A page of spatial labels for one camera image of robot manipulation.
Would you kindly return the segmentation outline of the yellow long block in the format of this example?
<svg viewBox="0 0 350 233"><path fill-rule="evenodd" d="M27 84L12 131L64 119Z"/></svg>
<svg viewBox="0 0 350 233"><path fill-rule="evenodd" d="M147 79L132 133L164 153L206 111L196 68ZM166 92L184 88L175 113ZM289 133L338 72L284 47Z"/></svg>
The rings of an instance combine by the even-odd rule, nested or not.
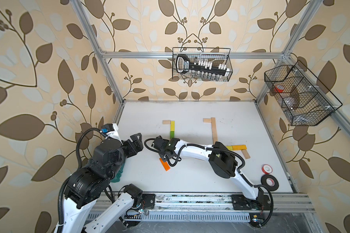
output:
<svg viewBox="0 0 350 233"><path fill-rule="evenodd" d="M174 132L175 131L175 121L170 122L170 131Z"/></svg>

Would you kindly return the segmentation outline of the wood small block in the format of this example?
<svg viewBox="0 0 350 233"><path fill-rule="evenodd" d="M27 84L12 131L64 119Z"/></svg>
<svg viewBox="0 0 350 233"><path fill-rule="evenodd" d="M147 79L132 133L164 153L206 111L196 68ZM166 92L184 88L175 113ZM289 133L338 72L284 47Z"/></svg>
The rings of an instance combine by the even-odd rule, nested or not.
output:
<svg viewBox="0 0 350 233"><path fill-rule="evenodd" d="M212 120L211 120L210 118L204 118L204 119L203 119L203 122L204 122L204 123L211 123Z"/></svg>

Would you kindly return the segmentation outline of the wood long block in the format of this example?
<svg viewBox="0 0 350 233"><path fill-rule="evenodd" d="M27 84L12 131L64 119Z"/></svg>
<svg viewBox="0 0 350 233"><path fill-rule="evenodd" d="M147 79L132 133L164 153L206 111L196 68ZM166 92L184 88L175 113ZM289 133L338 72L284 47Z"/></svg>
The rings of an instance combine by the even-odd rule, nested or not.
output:
<svg viewBox="0 0 350 233"><path fill-rule="evenodd" d="M218 135L217 135L216 128L212 128L212 136L213 136L213 144L215 144L218 141Z"/></svg>
<svg viewBox="0 0 350 233"><path fill-rule="evenodd" d="M211 117L211 125L212 125L212 129L216 130L216 118Z"/></svg>

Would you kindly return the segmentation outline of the amber yellow block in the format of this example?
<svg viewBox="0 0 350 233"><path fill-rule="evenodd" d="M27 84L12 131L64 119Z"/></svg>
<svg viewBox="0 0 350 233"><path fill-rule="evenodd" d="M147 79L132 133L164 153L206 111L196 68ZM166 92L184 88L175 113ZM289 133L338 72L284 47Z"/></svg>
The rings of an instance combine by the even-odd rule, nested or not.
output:
<svg viewBox="0 0 350 233"><path fill-rule="evenodd" d="M246 145L233 145L233 150L247 150Z"/></svg>

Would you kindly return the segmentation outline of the wood small block lowest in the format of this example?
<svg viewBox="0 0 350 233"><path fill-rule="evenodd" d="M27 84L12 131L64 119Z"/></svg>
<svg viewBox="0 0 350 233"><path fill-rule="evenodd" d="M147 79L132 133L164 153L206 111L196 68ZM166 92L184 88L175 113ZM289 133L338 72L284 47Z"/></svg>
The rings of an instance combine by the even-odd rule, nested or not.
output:
<svg viewBox="0 0 350 233"><path fill-rule="evenodd" d="M241 150L241 152L242 152L242 154L243 154L245 159L250 159L251 158L247 150Z"/></svg>

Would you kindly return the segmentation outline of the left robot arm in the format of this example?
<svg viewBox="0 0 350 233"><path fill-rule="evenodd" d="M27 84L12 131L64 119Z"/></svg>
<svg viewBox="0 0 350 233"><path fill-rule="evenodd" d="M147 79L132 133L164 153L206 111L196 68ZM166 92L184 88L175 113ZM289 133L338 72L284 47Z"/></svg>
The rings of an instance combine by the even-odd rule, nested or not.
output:
<svg viewBox="0 0 350 233"><path fill-rule="evenodd" d="M83 165L80 155L82 141L94 132L104 140L94 149L93 156ZM114 199L110 182L115 178L127 158L143 150L142 134L137 133L126 141L118 134L117 124L105 124L101 129L90 128L83 132L76 144L78 169L62 184L57 200L58 223L56 233L105 233L116 221L125 227L130 224L125 214L143 208L143 191L134 184L124 186ZM112 204L97 218L86 223L87 217L101 193L105 192Z"/></svg>

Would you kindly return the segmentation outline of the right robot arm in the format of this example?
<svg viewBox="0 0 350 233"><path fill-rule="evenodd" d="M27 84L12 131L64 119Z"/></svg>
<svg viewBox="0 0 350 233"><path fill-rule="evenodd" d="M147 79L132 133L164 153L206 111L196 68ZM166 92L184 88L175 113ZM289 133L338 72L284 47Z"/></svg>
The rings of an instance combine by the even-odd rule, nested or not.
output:
<svg viewBox="0 0 350 233"><path fill-rule="evenodd" d="M158 136L145 140L144 145L148 150L158 153L170 167L175 167L183 158L208 161L217 176L231 179L242 192L241 195L231 196L233 208L256 211L249 215L249 224L253 228L263 228L271 219L274 210L271 184L254 184L242 171L246 165L244 158L221 142L198 145L179 138L167 140Z"/></svg>

